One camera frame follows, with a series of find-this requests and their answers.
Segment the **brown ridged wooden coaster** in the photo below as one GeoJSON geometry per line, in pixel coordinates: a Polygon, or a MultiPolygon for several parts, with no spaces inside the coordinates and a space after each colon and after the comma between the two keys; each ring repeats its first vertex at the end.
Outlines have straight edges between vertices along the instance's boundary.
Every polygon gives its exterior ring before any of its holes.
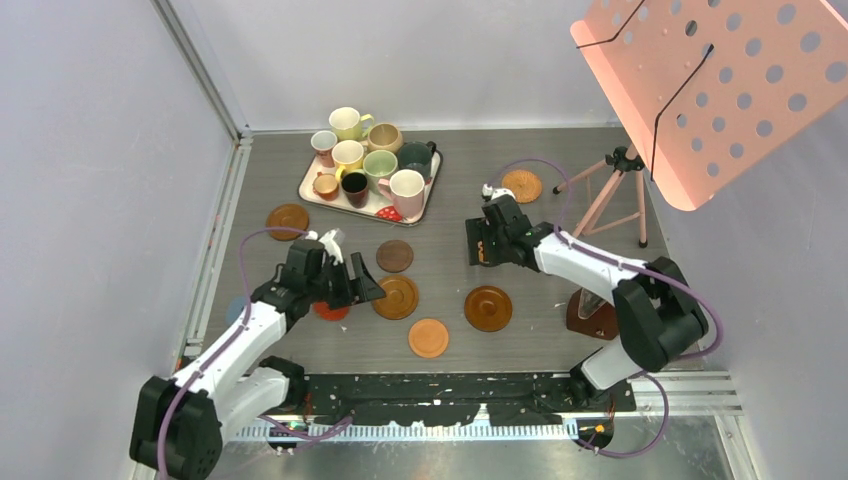
{"type": "Polygon", "coordinates": [[[379,316],[388,320],[401,320],[417,308],[419,291],[410,278],[404,275],[390,275],[382,278],[378,285],[385,292],[384,298],[372,302],[379,316]]]}

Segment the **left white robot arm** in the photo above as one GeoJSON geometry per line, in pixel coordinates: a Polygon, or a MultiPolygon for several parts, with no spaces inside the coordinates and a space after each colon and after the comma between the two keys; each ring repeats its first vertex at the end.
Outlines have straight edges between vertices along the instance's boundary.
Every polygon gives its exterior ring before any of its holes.
{"type": "Polygon", "coordinates": [[[170,478],[205,479],[242,428],[272,409],[293,414],[305,405],[303,367],[265,351],[316,303],[341,309],[386,295],[360,253],[344,256],[343,241],[339,229],[295,240],[212,346],[170,377],[143,384],[129,446],[133,461],[170,478]]]}

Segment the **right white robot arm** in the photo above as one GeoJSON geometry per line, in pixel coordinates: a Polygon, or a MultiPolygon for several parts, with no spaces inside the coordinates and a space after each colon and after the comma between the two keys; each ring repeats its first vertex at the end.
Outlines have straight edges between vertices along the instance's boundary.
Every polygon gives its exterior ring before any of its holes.
{"type": "Polygon", "coordinates": [[[671,259],[613,255],[549,222],[532,224],[509,195],[491,198],[482,212],[464,223],[470,265],[514,264],[561,277],[613,306],[617,336],[569,372],[580,408],[598,409],[612,386],[662,370],[708,333],[709,322],[671,259]]]}

